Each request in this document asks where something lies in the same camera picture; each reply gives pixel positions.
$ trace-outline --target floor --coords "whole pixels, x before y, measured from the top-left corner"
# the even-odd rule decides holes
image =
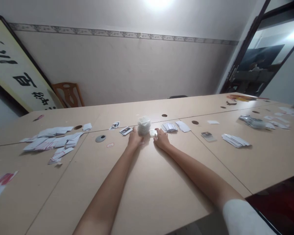
[[[229,235],[222,214],[214,212],[167,235]]]

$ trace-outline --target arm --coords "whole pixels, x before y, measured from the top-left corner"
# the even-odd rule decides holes
[[[73,235],[110,234],[133,155],[141,141],[134,127],[124,153],[90,202]]]
[[[224,204],[231,199],[245,199],[224,181],[214,171],[178,150],[170,144],[168,134],[162,129],[157,130],[154,143],[167,154],[185,171],[188,177],[206,196],[222,211]]]

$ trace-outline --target beige table surface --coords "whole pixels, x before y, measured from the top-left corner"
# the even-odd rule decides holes
[[[0,146],[0,177],[18,174],[0,195],[0,235],[24,235],[88,134],[66,154],[60,168],[48,165],[55,149],[23,153],[27,143]]]
[[[0,145],[19,143],[19,141],[24,138],[30,138],[37,135],[40,131],[52,127],[76,127],[90,122],[93,126],[91,132],[94,132],[108,130],[115,121],[121,122],[120,127],[137,125],[138,118],[145,115],[151,118],[151,122],[160,122],[276,103],[275,101],[270,101],[269,103],[263,100],[250,102],[238,101],[237,105],[229,106],[226,105],[226,101],[232,101],[226,98],[227,95],[228,94],[219,94],[35,111],[0,128]],[[43,118],[33,121],[42,114],[44,115]],[[81,129],[72,130],[67,134],[73,134],[79,131],[81,131]]]
[[[278,107],[290,107],[287,104],[274,104],[265,107],[237,110],[226,113],[182,118],[192,132],[209,150],[247,187],[253,194],[294,176],[294,117],[281,116],[290,122],[291,129],[255,130],[238,117],[251,115],[269,122],[264,116],[273,116],[282,112]],[[220,124],[209,124],[216,120]],[[286,124],[278,119],[272,121]],[[210,132],[217,141],[207,142],[201,137],[202,132]],[[252,147],[237,149],[222,139],[222,134],[238,136]]]
[[[31,138],[40,131],[53,127],[78,126],[95,123],[103,107],[88,106],[68,109],[34,111],[0,128],[0,145],[16,144],[24,138]],[[33,121],[40,115],[43,118]],[[83,129],[72,130],[65,135],[81,132]]]
[[[152,128],[162,123],[153,123]],[[101,134],[107,139],[96,143],[95,138]],[[169,133],[169,140],[214,170],[244,197],[251,195],[192,132]],[[127,142],[128,135],[121,136],[118,130],[89,133],[27,235],[72,234]],[[136,155],[112,234],[166,234],[214,210],[177,164],[155,148],[153,139],[146,138]]]

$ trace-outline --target white sleeve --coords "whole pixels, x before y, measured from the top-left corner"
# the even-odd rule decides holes
[[[229,235],[276,235],[246,201],[239,199],[227,201],[222,213]]]

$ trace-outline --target chair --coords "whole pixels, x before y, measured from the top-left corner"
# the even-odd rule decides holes
[[[82,98],[81,93],[79,91],[78,85],[76,83],[57,83],[57,84],[53,84],[52,87],[55,91],[55,94],[57,95],[57,97],[61,101],[61,104],[63,105],[63,107],[68,108],[67,104],[69,104],[71,108],[78,107],[78,100],[74,94],[74,88],[76,88],[76,90],[77,90],[77,94],[78,94],[78,97],[79,97],[79,100],[81,102],[82,107],[85,106],[83,98]],[[63,90],[64,100],[66,103],[63,101],[62,97],[60,96],[58,89]]]
[[[184,97],[188,97],[188,96],[185,96],[185,95],[181,95],[181,96],[170,96],[168,99],[184,98]]]

